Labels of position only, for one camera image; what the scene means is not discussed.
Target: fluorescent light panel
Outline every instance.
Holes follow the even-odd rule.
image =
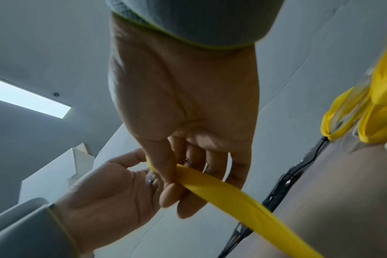
[[[71,107],[0,81],[0,101],[63,118]]]

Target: hand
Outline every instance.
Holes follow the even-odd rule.
[[[116,157],[82,177],[52,211],[81,254],[110,244],[147,223],[159,210],[161,178],[127,168],[145,161],[142,149]]]
[[[109,86],[117,110],[166,182],[176,163],[245,183],[251,161],[259,87],[254,47],[209,51],[131,25],[113,15]],[[179,217],[206,202],[176,183],[160,204],[180,200]]]

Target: beige surface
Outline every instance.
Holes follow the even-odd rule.
[[[387,151],[353,136],[330,144],[274,213],[327,258],[387,257]],[[253,233],[230,255],[287,257]]]

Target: ceiling light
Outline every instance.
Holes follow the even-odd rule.
[[[0,101],[63,118],[71,107],[0,81]]]

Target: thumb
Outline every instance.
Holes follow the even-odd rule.
[[[176,157],[168,139],[146,140],[137,138],[151,164],[165,182],[171,182],[176,169]]]

